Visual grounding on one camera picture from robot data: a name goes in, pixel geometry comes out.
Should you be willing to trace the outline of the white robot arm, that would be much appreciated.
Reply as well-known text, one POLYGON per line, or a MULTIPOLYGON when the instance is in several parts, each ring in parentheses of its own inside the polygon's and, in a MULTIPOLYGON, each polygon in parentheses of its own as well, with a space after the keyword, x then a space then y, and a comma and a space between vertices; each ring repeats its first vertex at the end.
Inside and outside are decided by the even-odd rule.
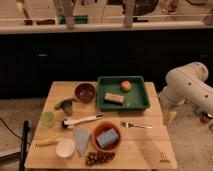
POLYGON ((207 67, 201 62, 176 67, 166 74, 167 85, 159 93, 165 125, 176 116, 172 108, 183 104, 186 99, 213 115, 213 87, 205 83, 208 75, 207 67))

